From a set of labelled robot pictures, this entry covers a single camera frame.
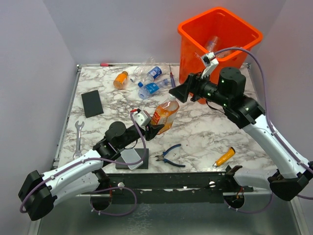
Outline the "large crushed orange bottle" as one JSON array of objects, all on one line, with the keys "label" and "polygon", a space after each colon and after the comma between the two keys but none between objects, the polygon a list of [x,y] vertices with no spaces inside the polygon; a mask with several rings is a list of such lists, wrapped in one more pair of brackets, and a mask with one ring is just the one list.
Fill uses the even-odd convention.
[{"label": "large crushed orange bottle", "polygon": [[159,130],[158,135],[166,132],[172,127],[178,110],[179,103],[171,94],[168,95],[163,103],[157,106],[152,116],[151,123],[152,125],[164,125],[163,128]]}]

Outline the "tall orange label bottle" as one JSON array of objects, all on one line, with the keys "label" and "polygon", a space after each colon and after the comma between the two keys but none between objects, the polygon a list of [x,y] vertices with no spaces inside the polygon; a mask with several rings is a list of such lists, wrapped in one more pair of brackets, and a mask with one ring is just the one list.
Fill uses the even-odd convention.
[{"label": "tall orange label bottle", "polygon": [[229,56],[230,54],[234,53],[236,50],[226,50],[226,51],[222,51],[220,53],[217,53],[218,51],[215,52],[215,56],[217,58],[225,58],[227,56]]}]

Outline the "clear plastic cup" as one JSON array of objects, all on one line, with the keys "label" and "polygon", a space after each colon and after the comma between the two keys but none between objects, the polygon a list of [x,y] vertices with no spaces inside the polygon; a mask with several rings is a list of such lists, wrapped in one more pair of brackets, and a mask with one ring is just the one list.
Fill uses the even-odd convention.
[{"label": "clear plastic cup", "polygon": [[211,36],[205,44],[205,48],[209,51],[216,51],[220,45],[220,38],[218,36]]}]

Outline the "small orange juice bottle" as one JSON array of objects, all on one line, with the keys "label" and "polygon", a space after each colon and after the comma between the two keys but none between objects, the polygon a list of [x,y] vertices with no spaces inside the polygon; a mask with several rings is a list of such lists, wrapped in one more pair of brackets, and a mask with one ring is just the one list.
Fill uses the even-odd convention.
[{"label": "small orange juice bottle", "polygon": [[128,79],[128,72],[122,71],[114,80],[113,85],[115,88],[121,90],[125,87]]}]

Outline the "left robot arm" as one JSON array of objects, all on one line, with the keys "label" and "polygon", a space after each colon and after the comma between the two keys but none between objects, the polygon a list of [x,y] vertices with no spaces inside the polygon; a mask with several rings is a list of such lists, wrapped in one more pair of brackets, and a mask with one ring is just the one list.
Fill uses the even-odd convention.
[{"label": "left robot arm", "polygon": [[36,221],[50,213],[59,203],[76,195],[117,190],[102,168],[116,163],[127,145],[138,139],[145,144],[162,128],[162,124],[141,125],[137,121],[127,128],[123,122],[113,122],[104,138],[83,156],[42,174],[36,170],[30,172],[18,193],[20,212]]}]

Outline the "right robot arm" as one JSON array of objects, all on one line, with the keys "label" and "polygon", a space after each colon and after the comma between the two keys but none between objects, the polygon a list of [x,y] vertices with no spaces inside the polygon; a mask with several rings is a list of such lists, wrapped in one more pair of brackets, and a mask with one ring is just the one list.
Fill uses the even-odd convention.
[{"label": "right robot arm", "polygon": [[203,98],[222,106],[226,117],[250,135],[275,163],[275,171],[229,168],[229,176],[224,180],[229,191],[236,191],[241,186],[266,188],[280,199],[290,201],[312,179],[313,164],[282,142],[284,138],[270,127],[262,106],[244,94],[245,85],[246,77],[239,69],[226,67],[220,71],[217,84],[202,72],[191,73],[184,83],[170,89],[169,93],[182,103],[191,94],[193,102]]}]

